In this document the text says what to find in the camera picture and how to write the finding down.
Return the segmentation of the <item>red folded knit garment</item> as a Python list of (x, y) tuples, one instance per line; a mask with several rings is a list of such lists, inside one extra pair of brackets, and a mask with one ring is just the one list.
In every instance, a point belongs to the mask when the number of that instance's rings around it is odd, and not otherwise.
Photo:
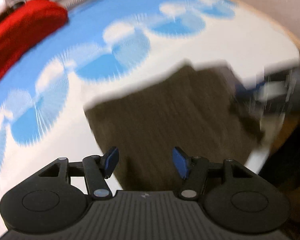
[(30, 0), (0, 22), (0, 80), (32, 47), (68, 22), (68, 11), (51, 0)]

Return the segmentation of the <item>blue white patterned bedsheet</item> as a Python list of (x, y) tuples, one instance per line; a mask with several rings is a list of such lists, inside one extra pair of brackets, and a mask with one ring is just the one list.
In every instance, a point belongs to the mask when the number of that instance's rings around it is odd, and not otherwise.
[[(243, 83), (299, 60), (300, 46), (235, 0), (89, 0), (0, 81), (0, 199), (59, 156), (99, 154), (89, 104), (227, 62)], [(6, 227), (0, 215), (0, 236)]]

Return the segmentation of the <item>dark brown knit pants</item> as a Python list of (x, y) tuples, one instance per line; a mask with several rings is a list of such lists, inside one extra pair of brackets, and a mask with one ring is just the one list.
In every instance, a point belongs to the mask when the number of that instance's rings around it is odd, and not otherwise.
[(119, 149), (114, 174), (124, 190), (175, 190), (181, 178), (174, 147), (214, 163), (244, 164), (261, 143), (259, 119), (234, 100), (237, 85), (224, 64), (185, 64), (160, 83), (85, 109), (85, 116), (103, 152)]

